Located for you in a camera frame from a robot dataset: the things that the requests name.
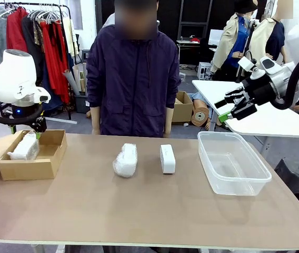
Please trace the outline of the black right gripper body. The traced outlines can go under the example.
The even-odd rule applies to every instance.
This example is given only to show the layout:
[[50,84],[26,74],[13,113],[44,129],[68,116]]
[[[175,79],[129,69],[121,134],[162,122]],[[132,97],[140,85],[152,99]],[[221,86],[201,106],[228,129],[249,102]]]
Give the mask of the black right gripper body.
[[252,80],[250,77],[242,81],[244,91],[248,94],[250,102],[263,105],[276,99],[276,93],[271,85],[271,78],[264,74],[262,77]]

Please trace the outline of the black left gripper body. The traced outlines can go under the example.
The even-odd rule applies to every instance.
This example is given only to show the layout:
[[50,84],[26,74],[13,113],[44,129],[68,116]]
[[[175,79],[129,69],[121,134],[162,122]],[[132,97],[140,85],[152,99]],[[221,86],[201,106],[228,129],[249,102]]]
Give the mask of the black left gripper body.
[[33,122],[42,115],[43,107],[41,104],[30,106],[11,105],[12,114],[8,119],[13,122]]

